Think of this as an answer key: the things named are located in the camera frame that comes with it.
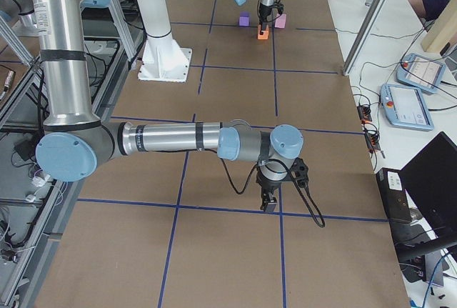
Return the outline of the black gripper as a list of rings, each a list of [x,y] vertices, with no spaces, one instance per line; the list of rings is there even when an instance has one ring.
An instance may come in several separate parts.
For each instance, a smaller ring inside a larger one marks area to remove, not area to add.
[[[256,183],[261,187],[261,207],[260,209],[265,213],[273,213],[277,207],[277,199],[275,197],[269,198],[268,196],[274,195],[274,192],[283,183],[282,179],[272,180],[267,178],[261,170],[256,173]]]
[[[268,18],[271,15],[271,7],[264,4],[260,4],[258,8],[258,34],[268,34]]]

